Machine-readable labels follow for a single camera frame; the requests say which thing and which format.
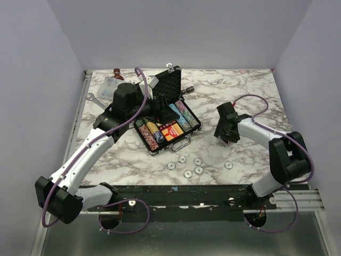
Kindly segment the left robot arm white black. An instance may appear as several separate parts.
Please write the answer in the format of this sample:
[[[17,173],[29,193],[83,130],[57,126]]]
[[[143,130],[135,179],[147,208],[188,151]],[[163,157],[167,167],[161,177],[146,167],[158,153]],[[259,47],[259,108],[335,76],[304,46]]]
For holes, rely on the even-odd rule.
[[[104,183],[87,195],[78,195],[81,182],[98,161],[128,130],[131,122],[149,118],[167,124],[179,115],[171,109],[164,95],[148,98],[148,88],[123,83],[113,93],[110,106],[97,117],[93,128],[76,152],[49,178],[39,177],[35,182],[38,205],[65,224],[73,222],[86,208],[101,205],[111,211],[117,207],[114,189]]]

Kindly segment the red playing card deck box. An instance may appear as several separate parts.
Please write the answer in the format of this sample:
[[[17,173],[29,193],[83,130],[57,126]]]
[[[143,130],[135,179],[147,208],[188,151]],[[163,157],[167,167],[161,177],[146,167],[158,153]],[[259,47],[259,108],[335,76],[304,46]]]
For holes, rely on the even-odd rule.
[[[172,141],[184,133],[177,123],[164,128],[161,132],[167,141]]]

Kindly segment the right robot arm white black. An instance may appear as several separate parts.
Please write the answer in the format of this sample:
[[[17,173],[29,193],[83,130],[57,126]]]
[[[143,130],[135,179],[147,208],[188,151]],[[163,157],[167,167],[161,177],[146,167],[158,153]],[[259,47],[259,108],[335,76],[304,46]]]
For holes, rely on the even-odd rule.
[[[226,143],[236,143],[245,137],[269,152],[269,172],[246,190],[245,202],[249,208],[259,208],[264,197],[297,178],[313,173],[313,161],[300,133],[283,133],[257,124],[250,115],[239,115],[231,102],[219,105],[217,111],[219,120],[215,137]]]

